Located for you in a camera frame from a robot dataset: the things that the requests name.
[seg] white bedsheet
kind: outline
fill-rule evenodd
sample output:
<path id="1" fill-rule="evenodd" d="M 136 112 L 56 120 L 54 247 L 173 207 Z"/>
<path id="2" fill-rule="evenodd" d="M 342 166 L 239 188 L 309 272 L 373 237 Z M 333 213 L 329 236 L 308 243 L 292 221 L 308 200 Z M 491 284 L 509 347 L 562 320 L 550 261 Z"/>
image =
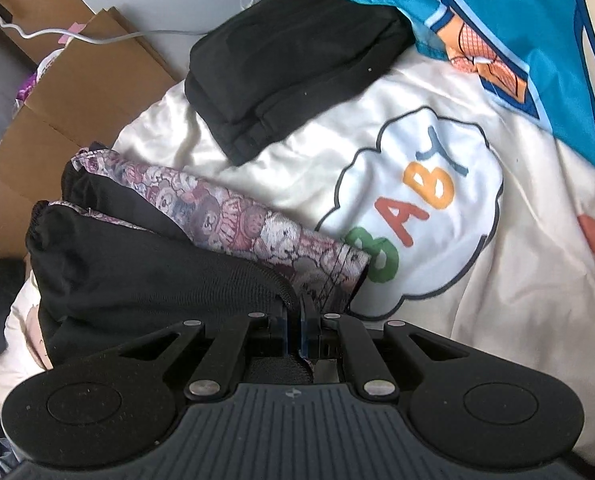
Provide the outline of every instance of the white bedsheet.
<path id="1" fill-rule="evenodd" d="M 32 348 L 30 334 L 34 330 L 31 328 L 32 313 L 37 311 L 39 304 L 40 291 L 31 273 L 15 298 L 4 326 L 6 350 L 0 354 L 0 415 L 4 400 L 18 384 L 45 371 Z"/>
<path id="2" fill-rule="evenodd" d="M 595 169 L 492 104 L 476 76 L 409 51 L 240 168 L 179 84 L 114 148 L 373 251 L 357 314 L 408 320 L 566 382 L 585 409 L 576 451 L 595 464 L 595 254 L 578 222 L 595 219 Z"/>

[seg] black clothing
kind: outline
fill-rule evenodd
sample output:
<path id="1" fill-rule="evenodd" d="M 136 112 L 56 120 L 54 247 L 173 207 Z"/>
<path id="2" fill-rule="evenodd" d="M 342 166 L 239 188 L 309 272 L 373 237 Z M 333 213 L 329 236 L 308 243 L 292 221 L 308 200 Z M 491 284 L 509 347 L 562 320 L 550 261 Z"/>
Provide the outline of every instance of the black clothing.
<path id="1" fill-rule="evenodd" d="M 289 282 L 273 269 L 64 205 L 36 204 L 27 248 L 53 365 L 187 319 L 210 331 L 235 314 L 298 308 Z"/>
<path id="2" fill-rule="evenodd" d="M 360 94 L 414 43 L 395 7 L 263 0 L 193 46 L 185 94 L 241 165 Z"/>
<path id="3" fill-rule="evenodd" d="M 189 237 L 167 215 L 158 211 L 138 193 L 105 176 L 79 171 L 71 161 L 62 173 L 62 200 L 119 218 L 171 240 L 190 243 Z"/>

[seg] ribbed rubber surface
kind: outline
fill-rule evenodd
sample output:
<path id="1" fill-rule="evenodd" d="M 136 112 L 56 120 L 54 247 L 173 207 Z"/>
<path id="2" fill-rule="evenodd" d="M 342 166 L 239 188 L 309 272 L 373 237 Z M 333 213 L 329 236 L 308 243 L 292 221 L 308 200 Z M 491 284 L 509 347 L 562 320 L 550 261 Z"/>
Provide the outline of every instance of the ribbed rubber surface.
<path id="1" fill-rule="evenodd" d="M 10 478 L 568 480 L 578 477 L 560 463 L 508 474 L 456 465 L 421 444 L 393 407 L 362 402 L 344 384 L 297 387 L 241 384 L 228 400 L 190 408 L 167 441 L 131 463 L 95 472 L 59 472 L 24 463 Z"/>

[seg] pink patterned fabric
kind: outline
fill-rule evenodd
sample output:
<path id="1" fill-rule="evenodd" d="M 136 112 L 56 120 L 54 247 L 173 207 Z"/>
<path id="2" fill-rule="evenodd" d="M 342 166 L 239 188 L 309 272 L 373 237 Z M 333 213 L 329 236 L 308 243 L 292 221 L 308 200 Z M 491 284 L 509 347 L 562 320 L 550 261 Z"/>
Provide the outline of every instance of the pink patterned fabric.
<path id="1" fill-rule="evenodd" d="M 26 81 L 22 83 L 20 89 L 18 90 L 17 96 L 15 97 L 20 102 L 25 102 L 27 97 L 31 94 L 31 91 L 35 88 L 35 85 L 38 82 L 38 74 L 37 72 L 28 76 Z"/>
<path id="2" fill-rule="evenodd" d="M 344 310 L 370 260 L 358 248 L 183 171 L 137 164 L 113 150 L 81 150 L 72 164 L 134 190 L 197 247 L 273 267 L 323 313 Z"/>
<path id="3" fill-rule="evenodd" d="M 100 213 L 99 211 L 94 211 L 93 209 L 84 209 L 79 205 L 71 204 L 71 202 L 66 202 L 65 200 L 56 200 L 55 202 L 50 202 L 49 205 L 63 205 L 64 207 L 71 208 L 80 216 L 88 216 L 91 218 L 95 218 L 96 220 L 101 220 L 102 222 L 107 222 L 109 224 L 115 225 L 122 225 L 130 229 L 137 229 L 138 231 L 148 231 L 148 229 L 145 229 L 138 225 L 134 225 L 130 222 L 125 222 L 124 220 L 120 220 L 119 218 L 113 218 L 112 216 L 105 215 L 104 213 Z"/>

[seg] cardboard box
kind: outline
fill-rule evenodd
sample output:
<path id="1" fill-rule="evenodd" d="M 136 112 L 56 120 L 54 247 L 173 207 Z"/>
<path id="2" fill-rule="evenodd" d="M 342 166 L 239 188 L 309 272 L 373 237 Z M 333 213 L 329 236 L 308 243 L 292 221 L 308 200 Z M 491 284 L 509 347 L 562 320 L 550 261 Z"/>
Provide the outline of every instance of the cardboard box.
<path id="1" fill-rule="evenodd" d="M 69 28 L 74 22 L 87 23 L 94 15 L 82 0 L 0 0 L 0 3 L 26 33 L 44 28 Z M 32 40 L 25 40 L 10 29 L 6 34 L 36 63 L 57 48 L 55 34 Z"/>
<path id="2" fill-rule="evenodd" d="M 115 9 L 103 10 L 84 34 L 119 36 L 127 28 Z M 144 41 L 69 43 L 0 144 L 0 257 L 25 256 L 31 208 L 60 199 L 68 160 L 94 140 L 112 146 L 126 124 L 175 84 L 169 72 Z"/>

